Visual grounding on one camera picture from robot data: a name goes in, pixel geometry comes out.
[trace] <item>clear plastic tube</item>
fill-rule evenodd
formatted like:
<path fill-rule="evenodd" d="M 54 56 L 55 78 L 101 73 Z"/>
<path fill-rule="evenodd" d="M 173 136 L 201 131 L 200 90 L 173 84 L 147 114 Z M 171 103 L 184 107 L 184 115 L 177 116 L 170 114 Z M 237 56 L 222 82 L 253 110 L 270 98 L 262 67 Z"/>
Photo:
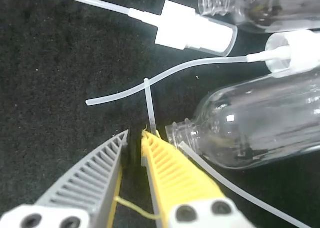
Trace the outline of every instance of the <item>clear plastic tube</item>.
<path fill-rule="evenodd" d="M 205 59 L 196 59 L 192 61 L 188 61 L 182 64 L 179 64 L 177 66 L 174 66 L 156 76 L 150 79 L 149 83 L 150 86 L 159 82 L 160 80 L 176 73 L 181 70 L 198 66 L 198 65 L 204 65 L 204 64 L 222 64 L 222 63 L 241 63 L 241 62 L 247 62 L 246 56 L 239 56 L 239 57 L 216 57 L 216 58 L 205 58 Z M 127 89 L 125 91 L 122 91 L 117 94 L 111 94 L 104 97 L 94 98 L 94 99 L 87 99 L 85 102 L 87 105 L 96 105 L 96 104 L 103 104 L 107 102 L 111 102 L 118 99 L 123 99 L 125 97 L 128 97 L 132 94 L 135 94 L 137 92 L 140 92 L 145 89 L 145 83 L 141 83 L 133 88 Z"/>
<path fill-rule="evenodd" d="M 85 3 L 85 4 L 90 4 L 103 9 L 109 9 L 122 14 L 127 14 L 127 15 L 129 14 L 129 8 L 123 7 L 117 4 L 109 3 L 106 1 L 102 1 L 102 0 L 75 0 L 75 1 Z"/>
<path fill-rule="evenodd" d="M 227 188 L 232 190 L 233 192 L 237 193 L 238 195 L 242 196 L 243 198 L 247 199 L 251 203 L 265 209 L 266 211 L 280 217 L 281 219 L 295 225 L 299 228 L 310 228 L 306 224 L 302 223 L 301 221 L 287 215 L 286 213 L 272 207 L 271 205 L 259 200 L 258 198 L 254 197 L 253 195 L 247 193 L 243 189 L 239 188 L 226 178 L 224 178 L 221 174 L 219 174 L 215 169 L 213 169 L 208 163 L 206 163 L 199 155 L 197 155 L 185 142 L 181 142 L 179 147 L 188 155 L 190 156 L 195 162 L 197 162 L 203 169 L 205 169 L 210 175 L 212 175 L 215 179 L 225 185 Z"/>

